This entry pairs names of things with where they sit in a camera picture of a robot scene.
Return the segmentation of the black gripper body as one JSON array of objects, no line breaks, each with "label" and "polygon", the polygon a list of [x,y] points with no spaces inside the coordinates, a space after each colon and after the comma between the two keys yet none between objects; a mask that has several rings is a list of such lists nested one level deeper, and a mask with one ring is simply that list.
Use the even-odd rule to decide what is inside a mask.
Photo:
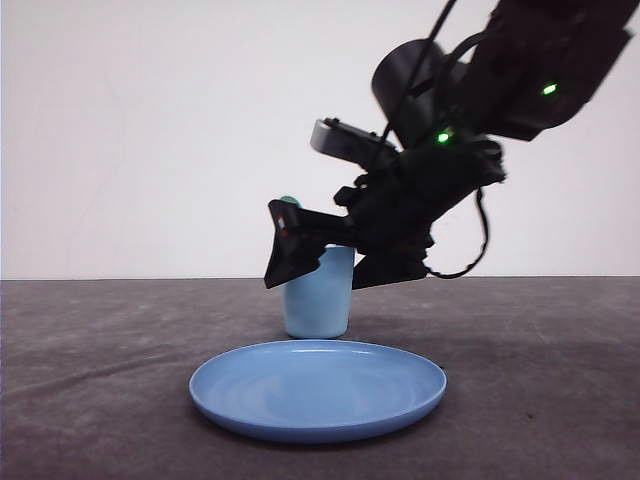
[{"label": "black gripper body", "polygon": [[[432,224],[475,193],[484,235],[481,251],[485,252],[489,225],[482,206],[482,188],[505,178],[502,148],[493,140],[430,141],[403,151],[387,167],[358,177],[352,187],[342,187],[334,195],[334,202],[349,212],[357,250],[427,250],[434,244]],[[478,263],[474,260],[455,273],[426,266],[427,275],[455,279]]]}]

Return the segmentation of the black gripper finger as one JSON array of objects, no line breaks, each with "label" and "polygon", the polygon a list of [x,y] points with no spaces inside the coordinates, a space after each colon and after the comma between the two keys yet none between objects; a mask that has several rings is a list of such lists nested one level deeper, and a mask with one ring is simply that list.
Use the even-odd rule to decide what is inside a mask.
[{"label": "black gripper finger", "polygon": [[379,251],[358,249],[357,252],[363,258],[354,267],[353,290],[420,280],[427,275],[427,268],[423,263],[427,257],[425,248]]},{"label": "black gripper finger", "polygon": [[329,244],[355,247],[356,233],[347,216],[316,212],[284,200],[271,200],[274,242],[264,283],[282,285],[319,268]]}]

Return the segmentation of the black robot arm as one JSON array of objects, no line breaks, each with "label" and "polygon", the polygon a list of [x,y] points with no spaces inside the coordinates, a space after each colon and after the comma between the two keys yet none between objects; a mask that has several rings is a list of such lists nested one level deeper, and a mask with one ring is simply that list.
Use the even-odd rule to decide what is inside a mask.
[{"label": "black robot arm", "polygon": [[530,141],[591,100],[630,40],[634,1],[501,1],[486,27],[445,52],[433,37],[389,52],[371,80],[395,142],[338,119],[312,147],[359,165],[336,216],[274,199],[273,288],[319,267],[329,245],[355,249],[356,289],[430,274],[432,224],[505,179],[500,139]]}]

